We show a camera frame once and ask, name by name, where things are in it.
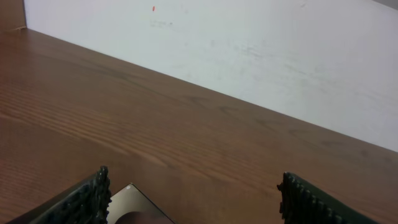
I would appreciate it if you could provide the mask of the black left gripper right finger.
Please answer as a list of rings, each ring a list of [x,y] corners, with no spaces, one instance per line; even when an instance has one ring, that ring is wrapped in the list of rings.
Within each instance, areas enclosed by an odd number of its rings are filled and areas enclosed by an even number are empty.
[[[285,224],[377,224],[291,172],[284,172],[279,213]]]

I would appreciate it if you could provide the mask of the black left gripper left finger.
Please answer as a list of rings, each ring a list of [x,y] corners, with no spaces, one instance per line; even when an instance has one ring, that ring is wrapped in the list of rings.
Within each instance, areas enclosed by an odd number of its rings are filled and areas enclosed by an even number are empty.
[[[106,224],[111,203],[106,166],[7,224]]]

